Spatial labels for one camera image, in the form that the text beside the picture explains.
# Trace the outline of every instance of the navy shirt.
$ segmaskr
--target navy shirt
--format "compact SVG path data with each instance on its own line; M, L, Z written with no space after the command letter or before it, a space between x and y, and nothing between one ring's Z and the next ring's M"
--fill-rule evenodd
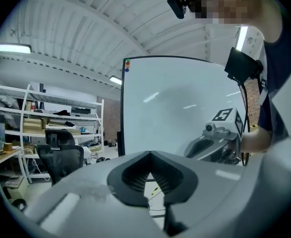
M275 43L264 41L267 57L267 90L268 95L260 107L258 125L272 131L272 142L287 137L284 123L272 103L272 98L281 89L291 74L291 19L286 9L279 3L283 29Z

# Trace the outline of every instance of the black mesh chair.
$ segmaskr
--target black mesh chair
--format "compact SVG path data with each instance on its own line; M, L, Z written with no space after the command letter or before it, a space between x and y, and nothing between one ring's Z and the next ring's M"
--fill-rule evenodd
M51 147L59 147L61 145L75 145L72 134L65 129L46 129L46 143Z
M52 185L83 165L84 150L78 145L37 145L36 151L52 179Z

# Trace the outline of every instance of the desk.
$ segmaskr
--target desk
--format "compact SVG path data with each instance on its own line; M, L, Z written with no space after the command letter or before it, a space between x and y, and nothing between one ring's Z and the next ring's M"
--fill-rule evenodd
M11 158L13 156L17 156L18 157L18 162L19 162L19 165L20 165L20 168L21 168L22 175L23 175L24 179L26 179L26 181L27 181L27 177L26 177L25 170L24 170L23 163L22 163L21 148L20 147L18 147L17 149L15 149L13 151L10 151L10 152L1 152L1 154L0 154L0 164L3 161L6 161L6 160L8 160L9 158Z

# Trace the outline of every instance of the ceiling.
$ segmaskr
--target ceiling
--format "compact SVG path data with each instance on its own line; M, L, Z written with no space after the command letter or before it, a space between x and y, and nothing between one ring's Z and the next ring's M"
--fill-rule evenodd
M89 81L94 91L100 89L92 94L102 96L119 95L120 86L109 78L121 78L126 57L185 56L226 64L238 28L177 19L166 1L23 0L0 30L0 43L29 44L33 52L0 53L0 69L45 67L58 78ZM242 51L256 57L261 43L259 32L249 28Z

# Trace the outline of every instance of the metal shelving unit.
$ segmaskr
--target metal shelving unit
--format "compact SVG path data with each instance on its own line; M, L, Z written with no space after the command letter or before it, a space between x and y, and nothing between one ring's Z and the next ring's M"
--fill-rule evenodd
M6 130L6 134L10 135L17 135L20 136L21 141L21 152L22 152L22 160L24 164L24 168L26 171L26 176L30 183L32 183L32 178L49 178L49 174L30 174L28 171L28 166L26 163L26 159L38 159L38 155L28 155L24 154L24 146L23 146L23 137L45 137L44 134L34 134L34 133L25 133L23 132L23 118L25 116L38 116L38 117L50 117L55 119L65 119L65 120L85 120L85 121L98 121L100 124L100 133L99 134L83 134L83 135L74 135L74 138L95 138L95 137L101 137L101 150L98 151L98 153L104 152L104 128L103 128L103 113L104 113L104 100L102 100L101 103L97 102L82 102L78 101L76 99L72 98L65 98L63 96L57 96L53 94L47 94L47 93L41 93L36 92L33 90L30 90L30 84L28 85L27 89L20 89L20 88L14 88L14 87L8 87L8 86L1 86L0 85L0 96L6 96L6 97L12 97L15 99L23 99L23 105L21 110L17 109L11 109L11 108L3 108L0 107L0 112L8 112L8 113L14 113L14 114L20 114L21 115L21 121L20 121L20 131L15 130ZM49 113L38 113L38 112L30 112L26 111L26 101L40 101L40 102L47 102L47 103L53 103L53 104L60 104L60 105L66 105L71 107L77 107L77 108L87 108L87 109L95 109L99 106L101 106L101 117L99 118L96 114L97 118L91 118L91 117L78 117L78 116L59 116Z

